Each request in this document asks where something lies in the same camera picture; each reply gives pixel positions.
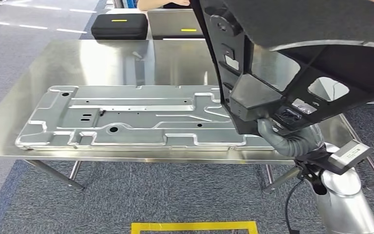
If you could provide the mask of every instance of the black carrying case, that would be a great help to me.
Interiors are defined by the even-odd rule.
[[[106,14],[99,15],[91,33],[101,40],[145,40],[148,20],[144,14]]]

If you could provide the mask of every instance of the yellow label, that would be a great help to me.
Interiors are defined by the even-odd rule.
[[[182,28],[182,32],[197,32],[197,29],[195,28]]]
[[[195,230],[248,230],[248,234],[258,234],[255,221],[244,222],[203,222],[203,223],[132,223],[131,234],[142,231],[195,231]]]

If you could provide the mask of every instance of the black cable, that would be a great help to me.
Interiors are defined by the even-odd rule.
[[[289,211],[288,211],[288,206],[289,206],[289,200],[290,200],[290,197],[292,196],[293,192],[296,190],[296,188],[302,184],[304,180],[301,180],[299,183],[297,183],[296,185],[293,186],[292,190],[290,190],[289,194],[287,195],[287,198],[286,198],[286,202],[284,204],[284,217],[286,219],[286,225],[287,225],[287,229],[289,230],[289,233],[290,234],[300,234],[300,231],[299,230],[293,230],[291,227],[290,227],[290,222],[289,222]]]

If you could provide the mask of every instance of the table leg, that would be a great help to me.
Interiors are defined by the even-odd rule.
[[[39,160],[25,160],[25,161],[27,163],[31,164],[32,166],[40,169],[41,171],[49,174],[50,176],[53,176],[53,177],[61,180],[62,182],[66,183],[68,185],[71,185],[73,188],[75,188],[77,190],[84,189],[84,187],[82,185],[78,184],[77,182],[73,181],[72,179],[69,179],[68,177],[64,176],[63,174],[61,174],[60,172],[58,172],[54,168],[46,165],[45,163],[43,163]]]
[[[74,164],[74,167],[72,168],[70,179],[74,180],[76,179],[76,175],[78,174],[78,170],[81,167],[81,162],[82,161],[76,161]]]
[[[286,183],[287,181],[297,177],[300,173],[299,168],[294,167],[287,171],[285,174],[277,178],[273,183],[269,184],[267,187],[263,189],[265,194],[271,193],[275,188],[278,188],[280,185]]]
[[[273,176],[272,165],[267,164],[266,165],[266,170],[267,170],[267,177],[269,178],[269,184],[273,184],[273,182],[275,181],[275,178]]]

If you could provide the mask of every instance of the stamped metal panel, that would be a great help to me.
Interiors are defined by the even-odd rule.
[[[273,150],[239,135],[217,86],[53,86],[16,140],[22,149]]]

